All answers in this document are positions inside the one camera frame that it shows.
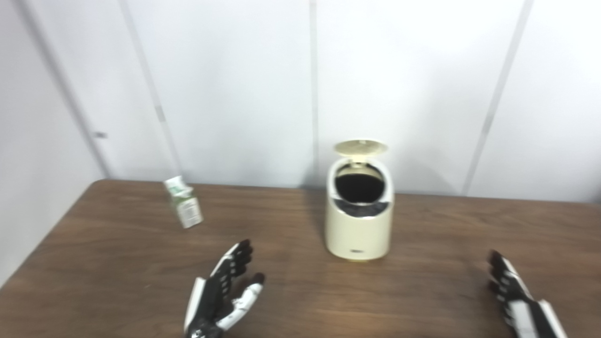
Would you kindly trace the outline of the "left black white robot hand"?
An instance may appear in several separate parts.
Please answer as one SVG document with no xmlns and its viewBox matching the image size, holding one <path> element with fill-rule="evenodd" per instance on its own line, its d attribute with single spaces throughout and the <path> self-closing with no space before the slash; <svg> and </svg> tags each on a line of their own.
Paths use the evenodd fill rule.
<svg viewBox="0 0 601 338">
<path fill-rule="evenodd" d="M 231 294 L 252 258 L 251 241 L 243 240 L 219 259 L 208 278 L 195 279 L 183 325 L 185 338 L 221 338 L 249 312 L 263 291 L 265 275 L 250 278 L 239 297 Z"/>
</svg>

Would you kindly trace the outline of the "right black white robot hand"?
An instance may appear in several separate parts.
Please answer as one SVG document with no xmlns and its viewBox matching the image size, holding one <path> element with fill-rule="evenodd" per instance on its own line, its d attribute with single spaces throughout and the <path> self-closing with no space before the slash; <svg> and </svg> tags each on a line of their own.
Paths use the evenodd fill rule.
<svg viewBox="0 0 601 338">
<path fill-rule="evenodd" d="M 502 316 L 514 338 L 566 338 L 553 306 L 535 300 L 515 267 L 504 255 L 492 250 L 489 289 L 500 304 Z"/>
</svg>

